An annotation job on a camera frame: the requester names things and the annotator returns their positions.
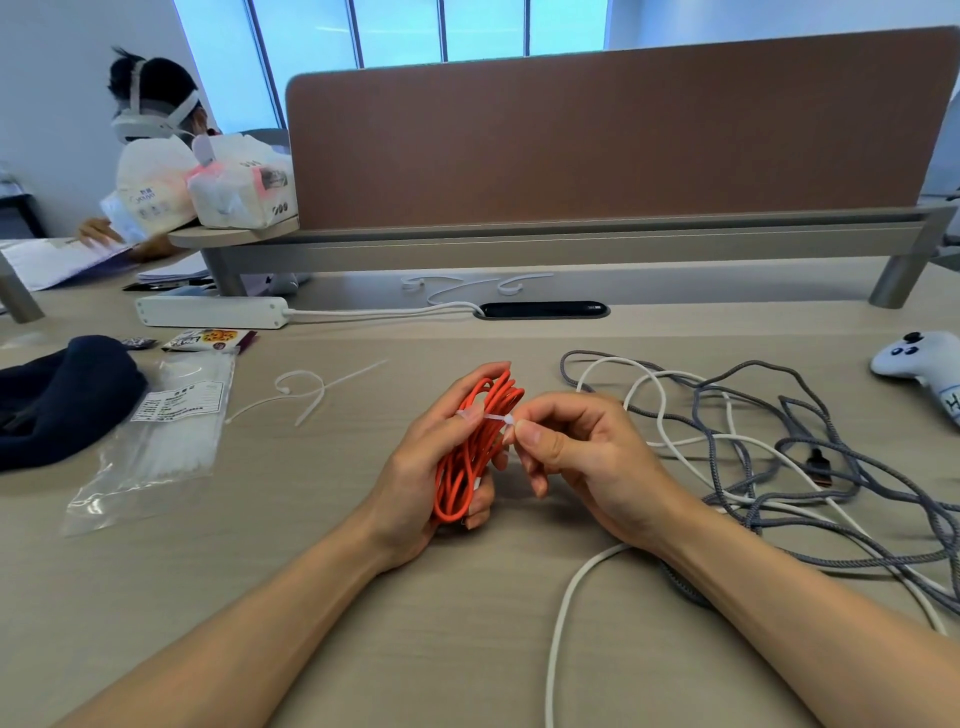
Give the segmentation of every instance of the white headset strap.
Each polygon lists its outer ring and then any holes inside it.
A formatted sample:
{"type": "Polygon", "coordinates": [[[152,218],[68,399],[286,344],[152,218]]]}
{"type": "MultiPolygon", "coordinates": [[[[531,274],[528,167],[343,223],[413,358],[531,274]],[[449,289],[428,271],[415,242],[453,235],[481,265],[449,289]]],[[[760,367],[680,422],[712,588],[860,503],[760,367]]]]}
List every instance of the white headset strap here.
{"type": "Polygon", "coordinates": [[[183,123],[183,119],[190,115],[190,111],[193,110],[197,104],[200,103],[200,92],[194,89],[190,92],[190,95],[187,96],[183,103],[176,107],[173,111],[170,112],[170,115],[167,116],[167,123],[172,127],[178,127],[183,123]]]}
{"type": "Polygon", "coordinates": [[[144,63],[145,60],[137,61],[130,77],[130,111],[133,113],[140,113],[140,71],[144,63]]]}

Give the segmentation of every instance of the hand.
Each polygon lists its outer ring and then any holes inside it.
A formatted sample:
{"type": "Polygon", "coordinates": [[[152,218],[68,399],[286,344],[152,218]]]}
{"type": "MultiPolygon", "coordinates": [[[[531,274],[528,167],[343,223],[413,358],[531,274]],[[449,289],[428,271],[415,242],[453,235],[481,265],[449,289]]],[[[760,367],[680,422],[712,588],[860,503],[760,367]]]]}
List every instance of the hand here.
{"type": "Polygon", "coordinates": [[[148,263],[151,260],[160,260],[177,253],[183,253],[183,248],[178,248],[171,243],[170,238],[166,235],[154,235],[149,240],[144,240],[135,246],[128,255],[134,263],[148,263]]]}
{"type": "Polygon", "coordinates": [[[620,541],[662,553],[676,516],[703,504],[663,467],[623,405],[600,395],[555,392],[522,403],[514,445],[537,497],[560,473],[593,517],[620,541]]]}
{"type": "MultiPolygon", "coordinates": [[[[381,570],[412,561],[430,543],[437,530],[430,518],[437,492],[437,465],[483,421],[482,402],[475,403],[463,415],[458,415],[457,409],[480,379],[496,378],[509,368],[510,362],[501,361],[473,370],[454,382],[407,428],[373,490],[353,514],[382,551],[381,570]]],[[[506,468],[507,453],[499,452],[493,465],[501,471],[506,468]]],[[[467,528],[486,523],[492,503],[493,480],[489,472],[484,472],[480,487],[473,493],[465,521],[467,528]]]]}
{"type": "Polygon", "coordinates": [[[89,220],[84,220],[80,229],[77,230],[77,237],[88,247],[93,243],[109,245],[113,242],[123,242],[120,233],[110,226],[110,221],[106,217],[91,217],[89,220]]]}

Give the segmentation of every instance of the desk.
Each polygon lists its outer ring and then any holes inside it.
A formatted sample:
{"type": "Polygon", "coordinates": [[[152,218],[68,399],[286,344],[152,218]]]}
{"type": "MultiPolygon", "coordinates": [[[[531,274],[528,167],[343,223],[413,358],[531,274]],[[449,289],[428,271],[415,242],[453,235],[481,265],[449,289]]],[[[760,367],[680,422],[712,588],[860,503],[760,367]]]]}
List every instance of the desk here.
{"type": "MultiPolygon", "coordinates": [[[[37,294],[46,319],[19,327],[0,320],[0,365],[81,333],[171,333],[142,327],[123,301],[132,295],[117,288],[110,281],[37,294]]],[[[336,377],[390,362],[331,390],[299,429],[300,401],[263,405],[229,425],[201,501],[166,516],[63,539],[65,505],[95,472],[95,449],[0,475],[2,722],[19,728],[61,716],[316,541],[368,491],[408,422],[481,361],[512,359],[531,393],[562,387],[557,361],[572,348],[703,375],[746,358],[786,363],[825,399],[852,447],[878,455],[935,497],[956,500],[960,433],[916,387],[877,380],[866,364],[905,331],[956,330],[958,307],[956,274],[928,266],[900,310],[865,302],[671,304],[617,306],[596,322],[488,323],[455,314],[265,331],[238,361],[231,410],[273,394],[274,377],[292,369],[336,377]]],[[[160,354],[134,356],[147,365],[160,354]]],[[[595,381],[622,395],[632,375],[611,366],[595,381]]],[[[736,384],[767,399],[795,392],[764,373],[744,372],[736,384]]],[[[752,410],[738,427],[767,440],[778,432],[752,410]]],[[[653,431],[650,423],[641,428],[653,431]]],[[[573,572],[611,539],[566,489],[534,500],[515,464],[497,487],[487,526],[439,538],[415,563],[371,584],[274,725],[541,724],[560,598],[573,572]]],[[[926,533],[919,509],[863,494],[851,511],[894,549],[929,546],[916,538],[926,533]]],[[[859,554],[812,529],[786,530],[770,540],[818,555],[859,554]]],[[[942,564],[921,570],[938,579],[947,573],[942,564]]],[[[899,586],[851,585],[921,619],[899,586]]],[[[947,622],[960,634],[958,620],[947,622]]],[[[598,568],[576,596],[557,710],[564,726],[816,724],[722,618],[680,598],[637,552],[598,568]]]]}

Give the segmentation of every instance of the white wall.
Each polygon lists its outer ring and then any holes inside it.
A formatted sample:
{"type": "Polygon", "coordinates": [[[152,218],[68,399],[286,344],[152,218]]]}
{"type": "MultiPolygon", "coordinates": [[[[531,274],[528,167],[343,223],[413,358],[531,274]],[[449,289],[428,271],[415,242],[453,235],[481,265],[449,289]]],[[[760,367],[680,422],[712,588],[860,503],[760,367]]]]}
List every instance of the white wall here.
{"type": "Polygon", "coordinates": [[[637,47],[960,25],[960,0],[643,0],[637,47]]]}
{"type": "Polygon", "coordinates": [[[112,45],[169,58],[200,82],[173,0],[0,0],[0,160],[52,235],[99,214],[114,187],[112,45]]]}

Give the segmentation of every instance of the dark blue hat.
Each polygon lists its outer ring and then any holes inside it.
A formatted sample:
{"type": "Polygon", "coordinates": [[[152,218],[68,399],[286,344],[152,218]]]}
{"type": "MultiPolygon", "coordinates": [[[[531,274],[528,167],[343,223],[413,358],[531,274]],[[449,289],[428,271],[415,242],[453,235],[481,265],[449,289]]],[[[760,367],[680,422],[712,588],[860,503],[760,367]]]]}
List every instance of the dark blue hat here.
{"type": "Polygon", "coordinates": [[[0,370],[0,471],[50,465],[92,445],[130,414],[147,379],[116,339],[0,370]]]}

